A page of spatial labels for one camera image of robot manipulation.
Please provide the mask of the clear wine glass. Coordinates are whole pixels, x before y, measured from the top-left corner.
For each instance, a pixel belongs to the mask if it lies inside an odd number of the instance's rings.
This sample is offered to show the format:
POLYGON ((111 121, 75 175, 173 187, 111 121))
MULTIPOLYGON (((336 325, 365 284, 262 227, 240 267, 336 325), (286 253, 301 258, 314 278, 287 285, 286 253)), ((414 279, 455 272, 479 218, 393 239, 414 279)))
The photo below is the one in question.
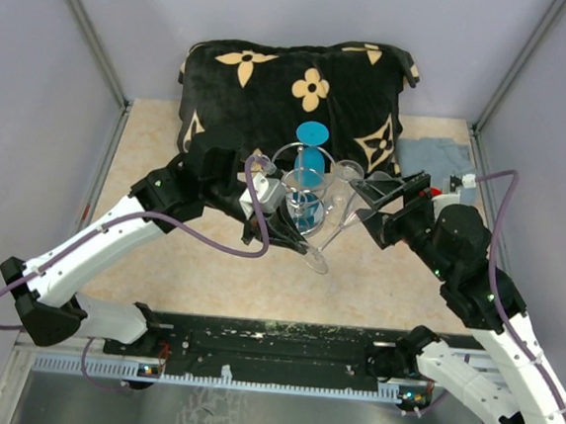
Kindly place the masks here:
MULTIPOLYGON (((392 177, 384 171, 375 171, 371 173, 368 177, 364 174, 364 180, 372 178, 375 180, 389 180, 392 177)), ((319 245, 313 246, 308 244, 307 254, 304 256, 304 263, 313 270, 316 274, 326 275, 329 271, 326 258, 324 257, 324 250, 331 245, 331 243, 347 228, 361 223, 356 217, 356 211, 358 209, 368 209, 367 204, 363 199, 357 195, 355 191, 350 196, 348 203, 345 204, 342 211, 330 212, 331 221, 333 222, 332 231, 327 234, 327 236, 320 242, 319 245)))
POLYGON ((325 208, 327 213, 342 211, 353 194, 350 183, 364 178, 364 169, 354 160, 339 160, 333 169, 333 177, 326 195, 325 208))

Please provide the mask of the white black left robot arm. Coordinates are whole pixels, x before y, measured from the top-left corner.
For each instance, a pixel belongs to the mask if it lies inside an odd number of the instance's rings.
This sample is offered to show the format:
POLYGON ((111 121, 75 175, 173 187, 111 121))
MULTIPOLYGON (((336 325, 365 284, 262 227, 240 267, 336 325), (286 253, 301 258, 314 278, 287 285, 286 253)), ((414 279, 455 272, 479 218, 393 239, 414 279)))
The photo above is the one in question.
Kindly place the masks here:
POLYGON ((235 257, 259 258, 272 246, 305 255, 307 243, 290 217, 275 165, 263 155, 242 161, 242 142, 240 134, 196 135, 187 152, 150 171, 69 240, 27 261, 6 259, 0 272, 31 340, 48 347, 71 337, 108 339, 141 356, 155 352, 161 333, 149 306, 98 300, 79 290, 134 248, 174 229, 235 257), (258 240, 261 249, 236 250, 191 229, 189 221, 206 208, 241 222, 243 241, 258 240))

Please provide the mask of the black floral blanket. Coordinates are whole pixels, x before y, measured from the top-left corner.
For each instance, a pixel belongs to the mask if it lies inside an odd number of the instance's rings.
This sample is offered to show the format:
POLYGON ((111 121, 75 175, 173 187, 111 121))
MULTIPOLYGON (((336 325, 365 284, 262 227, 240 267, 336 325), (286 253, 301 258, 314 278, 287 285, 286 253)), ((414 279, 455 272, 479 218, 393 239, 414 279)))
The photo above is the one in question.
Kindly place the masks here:
POLYGON ((353 160, 364 172, 398 171, 402 133, 399 95, 420 82, 412 54, 391 44, 268 46, 242 40, 194 44, 179 71, 182 87, 177 146, 195 136, 238 133, 242 157, 272 156, 316 122, 334 160, 353 160))

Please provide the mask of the clear wine glass front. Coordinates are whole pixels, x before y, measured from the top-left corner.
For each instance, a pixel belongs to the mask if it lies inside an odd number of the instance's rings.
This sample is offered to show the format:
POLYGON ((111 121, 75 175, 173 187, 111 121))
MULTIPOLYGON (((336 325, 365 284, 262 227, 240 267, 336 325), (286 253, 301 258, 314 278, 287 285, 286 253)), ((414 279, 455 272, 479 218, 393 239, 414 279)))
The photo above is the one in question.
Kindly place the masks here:
MULTIPOLYGON (((384 171, 375 171, 371 173, 368 177, 364 174, 364 180, 372 178, 375 180, 389 180, 392 177, 384 171)), ((304 263, 313 270, 316 274, 326 275, 329 271, 326 258, 324 257, 324 250, 331 245, 331 243, 347 228, 361 223, 356 217, 356 211, 358 209, 368 209, 367 204, 363 199, 357 195, 355 191, 350 196, 348 203, 345 204, 342 211, 330 212, 331 221, 333 222, 332 231, 327 234, 327 236, 320 242, 319 245, 313 246, 308 244, 307 254, 304 256, 304 263)))

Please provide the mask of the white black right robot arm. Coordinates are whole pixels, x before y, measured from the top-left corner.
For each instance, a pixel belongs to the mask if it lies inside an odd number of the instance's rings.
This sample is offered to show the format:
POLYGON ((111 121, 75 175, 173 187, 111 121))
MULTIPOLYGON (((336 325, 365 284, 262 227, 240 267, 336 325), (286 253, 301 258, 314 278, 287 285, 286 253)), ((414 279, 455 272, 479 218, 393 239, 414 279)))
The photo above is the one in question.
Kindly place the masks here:
POLYGON ((380 248, 403 242, 441 282, 440 294, 502 376, 497 385, 425 325, 395 344, 396 368, 441 385, 483 424, 566 424, 566 390, 535 338, 516 285, 496 265, 476 208, 439 206, 428 174, 354 180, 365 230, 380 248))

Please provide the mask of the clear wine glass right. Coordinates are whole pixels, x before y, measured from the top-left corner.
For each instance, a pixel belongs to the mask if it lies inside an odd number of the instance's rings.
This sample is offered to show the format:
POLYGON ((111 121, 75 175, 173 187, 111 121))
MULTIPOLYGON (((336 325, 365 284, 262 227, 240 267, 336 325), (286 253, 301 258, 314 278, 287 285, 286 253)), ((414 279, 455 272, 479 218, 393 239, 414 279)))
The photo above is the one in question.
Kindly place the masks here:
POLYGON ((333 169, 333 177, 326 195, 325 208, 327 213, 342 211, 353 194, 350 183, 364 178, 364 169, 354 160, 339 160, 333 169))

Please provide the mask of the grey blue cloth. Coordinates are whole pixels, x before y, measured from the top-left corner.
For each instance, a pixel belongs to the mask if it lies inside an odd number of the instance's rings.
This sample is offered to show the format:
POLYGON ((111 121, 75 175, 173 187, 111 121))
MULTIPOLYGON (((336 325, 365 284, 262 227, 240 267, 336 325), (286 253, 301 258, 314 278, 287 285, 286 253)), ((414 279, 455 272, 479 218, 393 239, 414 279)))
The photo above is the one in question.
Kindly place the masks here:
POLYGON ((395 153, 402 177, 426 172, 431 187, 443 194, 449 192, 450 177, 460 178, 476 172, 467 144, 457 144, 452 138, 399 138, 395 153))

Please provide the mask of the blue plastic wine glass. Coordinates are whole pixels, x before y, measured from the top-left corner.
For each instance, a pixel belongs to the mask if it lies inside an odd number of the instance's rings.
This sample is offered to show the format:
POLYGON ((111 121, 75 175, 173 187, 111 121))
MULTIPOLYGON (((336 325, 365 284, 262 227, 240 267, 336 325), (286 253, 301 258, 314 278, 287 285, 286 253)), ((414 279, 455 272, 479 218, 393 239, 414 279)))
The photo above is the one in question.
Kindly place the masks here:
POLYGON ((323 180, 325 156, 320 151, 329 138, 329 130, 319 122, 305 122, 296 129, 303 150, 295 160, 295 180, 306 189, 319 186, 323 180))

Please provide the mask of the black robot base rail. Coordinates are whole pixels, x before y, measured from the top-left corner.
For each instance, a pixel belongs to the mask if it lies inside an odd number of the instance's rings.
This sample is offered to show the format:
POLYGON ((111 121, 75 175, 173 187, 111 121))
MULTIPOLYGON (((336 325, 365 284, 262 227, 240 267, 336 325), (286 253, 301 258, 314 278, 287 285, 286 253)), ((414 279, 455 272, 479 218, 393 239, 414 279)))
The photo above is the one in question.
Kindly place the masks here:
POLYGON ((416 356, 440 341, 425 325, 410 331, 152 312, 137 342, 104 343, 104 353, 162 361, 174 376, 321 389, 375 391, 394 378, 416 380, 416 356))

